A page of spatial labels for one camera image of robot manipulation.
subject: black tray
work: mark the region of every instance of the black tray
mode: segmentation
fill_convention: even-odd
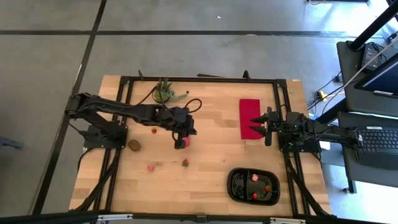
[[[259,179],[252,181],[253,174],[257,174]],[[271,186],[271,190],[266,193],[265,187]],[[253,205],[275,205],[279,201],[280,185],[275,174],[258,169],[235,168],[228,174],[227,190],[229,196],[243,203]],[[257,192],[256,200],[251,198],[253,192]]]

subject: keyboard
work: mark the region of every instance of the keyboard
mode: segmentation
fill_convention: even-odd
[[[398,128],[362,127],[356,130],[358,162],[365,166],[398,169]]]

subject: red cloth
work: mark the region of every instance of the red cloth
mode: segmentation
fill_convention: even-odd
[[[261,116],[260,100],[240,99],[239,116],[241,119],[241,139],[260,139],[262,135],[255,132],[249,126],[259,126],[261,124],[251,122],[250,119]]]

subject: wooden tabletop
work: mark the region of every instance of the wooden tabletop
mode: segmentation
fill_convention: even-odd
[[[99,96],[115,100],[119,80],[120,76],[105,75]],[[155,84],[134,82],[131,104],[141,101]],[[308,115],[301,81],[287,80],[287,84],[292,111]],[[273,136],[272,146],[265,147],[264,138],[242,140],[240,135],[239,100],[260,99],[261,114],[266,112],[268,106],[275,110],[272,85],[174,82],[172,89],[176,94],[188,90],[189,96],[177,103],[167,103],[168,107],[183,107],[192,98],[202,100],[202,108],[192,114],[198,134],[190,136],[187,148],[175,150],[170,131],[157,128],[157,133],[152,134],[152,127],[128,119],[127,141],[135,139],[142,147],[139,152],[133,152],[128,147],[122,150],[111,210],[131,213],[291,216],[285,164],[277,136]],[[144,103],[155,102],[149,97]],[[196,106],[196,103],[192,103],[189,107],[193,110]],[[109,114],[103,116],[111,119]],[[103,155],[104,149],[94,149],[83,158],[70,208],[79,206],[93,190],[100,175]],[[319,161],[309,153],[300,155],[307,188],[323,209],[330,212]],[[188,167],[181,165],[184,159],[189,160]],[[155,171],[149,172],[148,165],[155,166]],[[280,181],[279,202],[274,206],[260,206],[231,199],[227,193],[226,179],[235,167],[273,172]],[[299,211],[302,212],[297,186],[296,195]]]

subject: gray floor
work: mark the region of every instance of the gray floor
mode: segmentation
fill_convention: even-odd
[[[91,30],[99,5],[100,0],[3,0],[0,29]],[[376,14],[365,3],[357,2],[311,6],[304,0],[109,0],[99,29],[344,31],[358,35]],[[0,35],[0,136],[25,144],[21,151],[0,150],[2,217],[29,213],[87,40],[88,36]],[[241,77],[244,70],[249,70],[256,78],[301,79],[310,100],[315,90],[340,71],[336,43],[345,40],[298,36],[97,36],[81,91],[97,93],[104,74],[137,75],[138,69],[147,76],[206,73],[224,77]],[[325,91],[336,86],[331,84]],[[44,212],[68,209],[82,142],[79,135],[68,130]],[[396,189],[360,183],[357,195],[346,195],[340,191],[346,187],[344,168],[325,165],[323,169],[333,214],[396,222],[394,207],[385,204],[392,200],[387,193],[398,195]],[[385,197],[375,198],[379,192]]]

